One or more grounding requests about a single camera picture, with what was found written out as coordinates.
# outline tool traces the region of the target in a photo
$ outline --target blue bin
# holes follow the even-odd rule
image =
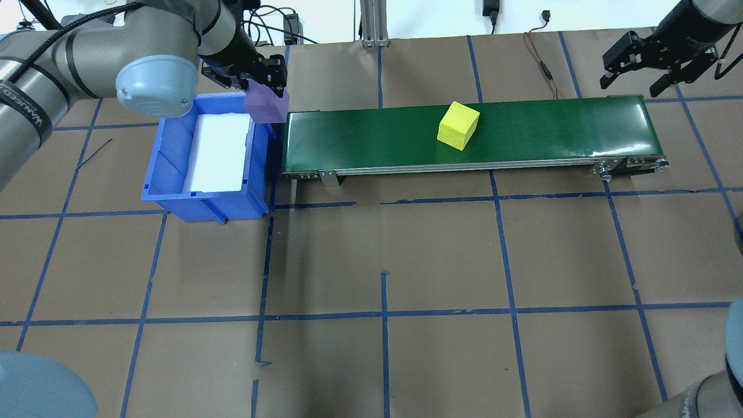
[[[229,219],[258,219],[268,213],[265,168],[268,141],[274,138],[274,133],[267,124],[256,123],[253,137],[245,138],[247,149],[240,191],[183,193],[197,117],[247,113],[244,98],[242,93],[200,94],[184,116],[160,119],[142,190],[144,202],[157,202],[186,222],[224,224]]]

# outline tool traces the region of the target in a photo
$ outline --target conveyor belt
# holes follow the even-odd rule
[[[668,165],[640,96],[468,106],[481,114],[461,152],[436,140],[448,106],[290,114],[282,175],[325,181],[326,174],[593,164],[610,179]]]

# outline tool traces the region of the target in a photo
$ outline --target white foam insert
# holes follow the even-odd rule
[[[245,113],[199,115],[183,192],[240,190],[245,141],[252,137],[254,127],[253,119]]]

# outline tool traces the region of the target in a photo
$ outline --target robotic arm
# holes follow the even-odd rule
[[[694,83],[718,61],[717,41],[741,22],[743,0],[681,0],[651,36],[643,39],[629,31],[603,55],[601,88],[645,67],[666,70],[650,86],[653,97],[682,81]]]
[[[128,109],[173,118],[192,106],[198,76],[285,96],[282,55],[263,57],[220,0],[129,0],[122,27],[70,24],[0,42],[0,190],[82,98],[118,97]]]

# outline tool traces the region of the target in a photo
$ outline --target yellow foam block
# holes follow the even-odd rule
[[[436,139],[446,145],[464,151],[467,142],[470,141],[472,134],[475,133],[479,118],[480,112],[470,109],[461,103],[454,102],[449,106],[444,119],[441,119],[438,125]]]

